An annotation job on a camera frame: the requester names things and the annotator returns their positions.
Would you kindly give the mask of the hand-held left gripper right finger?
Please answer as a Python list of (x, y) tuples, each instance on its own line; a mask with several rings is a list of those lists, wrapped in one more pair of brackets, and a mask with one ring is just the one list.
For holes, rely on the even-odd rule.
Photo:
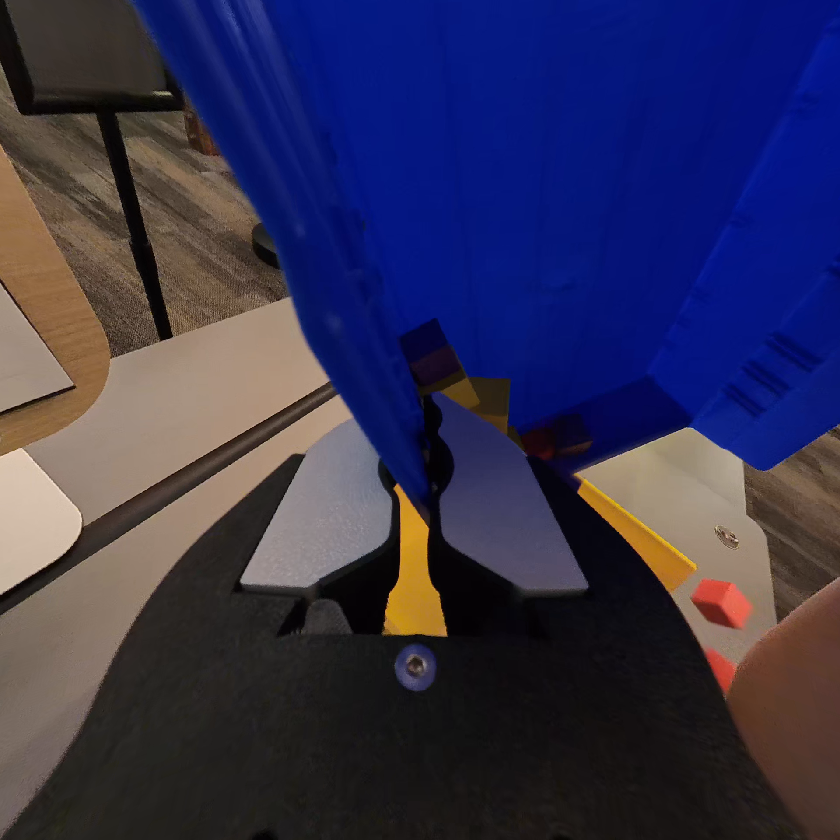
[(589, 589), (527, 456), (445, 395), (425, 398), (427, 562), (448, 635), (541, 635), (537, 607)]

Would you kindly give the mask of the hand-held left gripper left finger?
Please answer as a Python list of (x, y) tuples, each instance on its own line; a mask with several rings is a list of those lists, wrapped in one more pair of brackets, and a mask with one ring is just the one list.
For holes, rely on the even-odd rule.
[(350, 630), (381, 635), (400, 573), (394, 481), (349, 419), (310, 447), (244, 572), (244, 592), (337, 603)]

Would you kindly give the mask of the yellow plastic bin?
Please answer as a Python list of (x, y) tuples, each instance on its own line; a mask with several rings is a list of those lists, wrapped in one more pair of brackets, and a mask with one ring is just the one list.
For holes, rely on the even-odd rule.
[[(697, 572), (697, 564), (621, 507), (589, 480), (572, 476), (578, 495), (645, 561), (667, 592)], [(447, 635), (444, 613), (427, 566), (428, 526), (404, 491), (395, 487), (400, 510), (400, 569), (388, 595), (385, 635)]]

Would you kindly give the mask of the pile of wooden cubes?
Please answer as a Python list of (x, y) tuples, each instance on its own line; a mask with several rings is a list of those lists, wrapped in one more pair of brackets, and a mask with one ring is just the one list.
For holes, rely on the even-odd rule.
[(593, 436), (580, 414), (545, 419), (520, 434), (510, 424), (510, 380), (468, 375), (436, 319), (405, 333), (400, 344), (421, 396), (443, 393), (506, 435), (526, 455), (549, 462), (585, 455), (592, 448)]

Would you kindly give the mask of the small red cube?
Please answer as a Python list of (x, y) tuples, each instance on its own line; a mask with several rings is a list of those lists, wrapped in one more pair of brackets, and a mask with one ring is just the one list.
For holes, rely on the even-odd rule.
[(712, 647), (704, 647), (703, 653), (706, 656), (709, 667), (724, 696), (729, 693), (737, 666), (724, 655)]
[(709, 623), (739, 631), (753, 613), (749, 598), (729, 581), (702, 579), (689, 599)]

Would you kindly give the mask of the blue plastic bin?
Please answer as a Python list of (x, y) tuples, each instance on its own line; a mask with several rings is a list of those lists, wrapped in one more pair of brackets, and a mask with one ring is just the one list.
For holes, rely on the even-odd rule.
[(435, 319), (583, 466), (838, 426), (838, 2), (136, 2), (302, 331), (430, 495), (399, 338)]

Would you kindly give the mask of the person's right forearm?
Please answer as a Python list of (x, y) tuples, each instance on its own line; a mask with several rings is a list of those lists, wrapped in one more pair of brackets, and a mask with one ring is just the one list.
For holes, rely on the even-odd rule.
[(839, 838), (839, 580), (750, 648), (728, 707), (754, 761), (810, 838)]

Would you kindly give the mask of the wooden instruction board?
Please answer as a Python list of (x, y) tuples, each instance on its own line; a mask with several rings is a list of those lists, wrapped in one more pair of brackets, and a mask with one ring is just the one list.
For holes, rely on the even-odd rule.
[(74, 387), (2, 415), (5, 455), (59, 432), (97, 401), (107, 382), (110, 348), (98, 317), (1, 150), (2, 282)]

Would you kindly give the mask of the black screen on floor stand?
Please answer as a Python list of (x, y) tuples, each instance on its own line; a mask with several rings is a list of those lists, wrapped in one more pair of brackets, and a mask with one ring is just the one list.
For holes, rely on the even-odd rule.
[(192, 150), (182, 98), (131, 2), (2, 2), (2, 146), (112, 355), (288, 297), (222, 157)]

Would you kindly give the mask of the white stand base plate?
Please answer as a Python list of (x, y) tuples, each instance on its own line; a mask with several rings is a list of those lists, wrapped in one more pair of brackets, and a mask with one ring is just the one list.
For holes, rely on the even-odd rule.
[(79, 539), (77, 506), (22, 448), (1, 457), (1, 594), (57, 562)]

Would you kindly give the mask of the brown wooden post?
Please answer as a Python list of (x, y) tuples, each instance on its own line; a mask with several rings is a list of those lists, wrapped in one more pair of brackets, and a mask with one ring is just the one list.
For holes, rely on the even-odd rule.
[(200, 120), (192, 108), (184, 107), (183, 122), (186, 139), (192, 150), (210, 157), (219, 157), (222, 155), (212, 135), (207, 130), (207, 126)]

